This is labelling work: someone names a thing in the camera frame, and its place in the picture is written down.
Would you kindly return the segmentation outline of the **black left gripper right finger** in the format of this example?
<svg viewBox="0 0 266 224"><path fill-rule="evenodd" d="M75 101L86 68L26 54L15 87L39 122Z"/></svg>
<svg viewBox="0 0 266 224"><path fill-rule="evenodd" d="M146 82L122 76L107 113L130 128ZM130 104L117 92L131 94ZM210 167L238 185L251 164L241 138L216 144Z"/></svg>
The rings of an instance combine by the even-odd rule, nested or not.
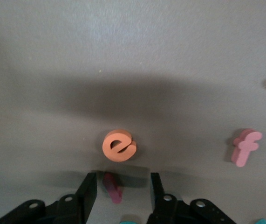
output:
<svg viewBox="0 0 266 224"><path fill-rule="evenodd" d="M148 224L236 224L209 200L195 199L188 205L165 193L159 173L151 173L150 178L153 212Z"/></svg>

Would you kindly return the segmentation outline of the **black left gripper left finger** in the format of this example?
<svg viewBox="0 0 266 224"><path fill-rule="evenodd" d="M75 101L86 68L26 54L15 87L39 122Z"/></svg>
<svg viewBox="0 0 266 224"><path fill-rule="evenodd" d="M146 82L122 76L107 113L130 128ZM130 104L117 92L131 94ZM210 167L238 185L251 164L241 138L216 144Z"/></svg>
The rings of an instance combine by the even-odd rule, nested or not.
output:
<svg viewBox="0 0 266 224"><path fill-rule="evenodd" d="M0 224L85 224L97 196L96 173L88 173L74 194L62 196L46 206L32 199L0 218Z"/></svg>

